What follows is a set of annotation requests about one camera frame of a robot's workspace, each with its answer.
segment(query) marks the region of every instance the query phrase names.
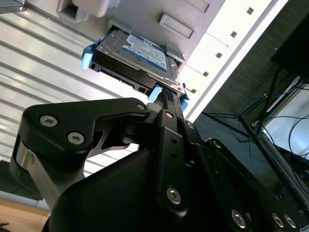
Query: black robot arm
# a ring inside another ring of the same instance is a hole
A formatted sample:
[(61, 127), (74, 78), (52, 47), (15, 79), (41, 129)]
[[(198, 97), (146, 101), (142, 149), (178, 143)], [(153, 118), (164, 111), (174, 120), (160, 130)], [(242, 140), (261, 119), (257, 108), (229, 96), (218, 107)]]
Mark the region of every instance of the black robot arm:
[[(85, 178), (91, 156), (139, 150)], [(52, 209), (46, 232), (300, 231), (280, 204), (218, 140), (204, 142), (163, 90), (137, 99), (36, 105), (22, 116), (10, 164)]]

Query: wooden floor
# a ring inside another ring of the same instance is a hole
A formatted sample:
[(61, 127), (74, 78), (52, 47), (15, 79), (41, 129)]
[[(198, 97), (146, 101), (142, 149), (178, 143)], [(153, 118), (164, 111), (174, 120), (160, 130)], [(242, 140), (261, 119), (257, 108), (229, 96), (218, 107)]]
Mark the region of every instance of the wooden floor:
[(8, 231), (41, 232), (48, 217), (47, 211), (0, 199), (0, 224), (8, 223)]

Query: screw head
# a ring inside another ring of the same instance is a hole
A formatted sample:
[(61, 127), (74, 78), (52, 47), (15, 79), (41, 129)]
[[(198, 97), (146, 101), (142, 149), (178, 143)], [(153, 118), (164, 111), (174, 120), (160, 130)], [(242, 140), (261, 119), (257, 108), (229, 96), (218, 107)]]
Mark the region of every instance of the screw head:
[(166, 112), (166, 116), (169, 118), (174, 118), (174, 116), (170, 112)]
[(71, 132), (68, 134), (68, 141), (72, 144), (79, 145), (84, 142), (84, 137), (77, 132)]
[(145, 110), (145, 106), (141, 105), (141, 104), (137, 104), (137, 108), (141, 109), (141, 110)]
[(40, 118), (40, 123), (46, 127), (54, 127), (58, 124), (58, 121), (53, 116), (44, 115)]
[(236, 210), (232, 210), (232, 219), (234, 220), (234, 222), (242, 229), (246, 228), (246, 221), (245, 219), (242, 217), (242, 215), (237, 212)]
[(284, 227), (283, 221), (280, 219), (280, 217), (279, 217), (277, 214), (272, 214), (272, 218), (274, 219), (275, 223), (276, 223), (279, 227), (281, 227), (281, 228)]
[(213, 144), (214, 144), (217, 148), (221, 148), (221, 146), (218, 144), (217, 141), (213, 141)]
[(180, 204), (180, 202), (182, 202), (182, 197), (181, 197), (180, 193), (176, 189), (170, 187), (166, 191), (166, 194), (167, 194), (168, 199), (173, 204)]
[(194, 125), (191, 122), (187, 122), (188, 127), (190, 127), (191, 129), (194, 129)]
[(292, 228), (296, 228), (296, 224), (295, 222), (290, 218), (290, 216), (288, 216), (287, 214), (284, 215), (285, 220), (289, 223), (289, 225)]

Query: silver metal plate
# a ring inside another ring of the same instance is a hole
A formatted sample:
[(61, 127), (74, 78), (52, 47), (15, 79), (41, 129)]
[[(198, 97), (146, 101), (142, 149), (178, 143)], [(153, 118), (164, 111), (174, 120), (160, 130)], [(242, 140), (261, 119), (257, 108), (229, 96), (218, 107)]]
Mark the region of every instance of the silver metal plate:
[(126, 41), (128, 36), (129, 34), (122, 30), (114, 30), (99, 44), (97, 50), (136, 70), (144, 70), (151, 78), (185, 94), (175, 60), (165, 55), (167, 71), (157, 69), (122, 48), (124, 45), (130, 45)]

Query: black cable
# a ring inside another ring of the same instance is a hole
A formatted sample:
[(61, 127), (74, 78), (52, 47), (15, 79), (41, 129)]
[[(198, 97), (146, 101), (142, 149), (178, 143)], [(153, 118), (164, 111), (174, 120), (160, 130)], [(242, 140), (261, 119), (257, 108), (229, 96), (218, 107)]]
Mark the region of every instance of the black cable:
[(292, 72), (289, 72), (284, 78), (280, 79), (280, 81), (276, 84), (274, 90), (277, 89), (279, 87), (279, 85), (282, 84), (292, 74), (293, 74)]
[(301, 88), (301, 87), (295, 87), (295, 88), (302, 89), (302, 90), (309, 90), (309, 88)]
[(275, 117), (266, 118), (264, 121), (268, 121), (268, 120), (271, 120), (271, 119), (274, 119), (274, 118), (280, 118), (280, 117), (302, 119), (302, 117), (294, 117), (294, 116), (275, 116)]
[[(306, 116), (304, 116), (303, 118), (301, 118), (298, 122), (300, 122), (301, 120), (303, 120), (303, 119), (307, 119), (307, 117), (309, 116), (309, 114), (308, 115), (306, 115)], [(269, 136), (270, 136), (270, 139), (272, 140), (272, 142), (273, 142), (273, 144), (274, 144), (274, 146), (275, 146), (275, 148), (277, 149), (277, 147), (276, 147), (276, 144), (275, 144), (275, 142), (274, 142), (274, 140), (273, 140), (273, 138), (271, 137), (271, 135), (270, 135), (270, 133), (266, 130), (266, 128), (265, 127), (263, 127), (264, 129), (265, 129), (265, 131), (269, 134)], [(293, 172), (293, 174), (294, 174), (294, 176), (295, 176), (295, 179), (296, 179), (296, 181), (299, 183), (299, 185), (301, 186), (301, 188), (309, 195), (309, 192), (307, 192), (306, 191), (306, 189), (303, 187), (303, 185), (300, 183), (300, 181), (299, 181), (299, 177), (298, 177), (298, 175), (296, 174), (296, 172), (294, 171), (294, 168), (290, 165), (290, 167), (291, 167), (291, 169), (292, 169), (292, 172)]]
[[(239, 122), (239, 120), (237, 120), (237, 121), (238, 121), (239, 130), (245, 132), (244, 130), (242, 130), (242, 129), (240, 128), (240, 122)], [(243, 136), (242, 134), (241, 134), (241, 141), (242, 141), (242, 142), (246, 141), (246, 138), (244, 138), (244, 136)]]
[(307, 162), (307, 161), (306, 161), (307, 155), (309, 155), (309, 152), (307, 152), (307, 153), (305, 154), (305, 156), (304, 156), (304, 162)]
[(301, 119), (299, 119), (299, 120), (292, 126), (292, 128), (291, 128), (291, 130), (290, 130), (290, 133), (289, 133), (289, 139), (288, 139), (288, 141), (289, 141), (289, 148), (290, 148), (291, 153), (292, 153), (295, 157), (297, 157), (297, 156), (294, 154), (294, 152), (293, 152), (293, 150), (292, 150), (292, 146), (291, 146), (292, 132), (293, 132), (293, 130), (295, 129), (295, 127), (296, 127), (296, 125), (297, 125), (298, 123), (300, 123), (300, 122), (301, 122), (302, 120), (304, 120), (304, 119), (308, 119), (308, 117), (309, 117), (309, 114), (307, 114), (306, 116), (304, 116), (304, 117), (302, 117)]

